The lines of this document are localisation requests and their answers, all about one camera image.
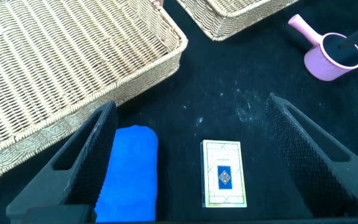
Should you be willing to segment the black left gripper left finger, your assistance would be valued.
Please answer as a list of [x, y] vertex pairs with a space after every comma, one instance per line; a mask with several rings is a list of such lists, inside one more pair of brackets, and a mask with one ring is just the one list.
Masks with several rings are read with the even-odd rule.
[[116, 104], [110, 101], [94, 111], [7, 206], [10, 222], [94, 222], [116, 129]]

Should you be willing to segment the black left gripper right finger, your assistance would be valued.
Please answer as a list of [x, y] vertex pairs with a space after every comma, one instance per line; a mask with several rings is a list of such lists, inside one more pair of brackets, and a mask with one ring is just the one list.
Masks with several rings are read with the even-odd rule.
[[266, 115], [289, 173], [313, 215], [358, 217], [358, 156], [284, 98]]

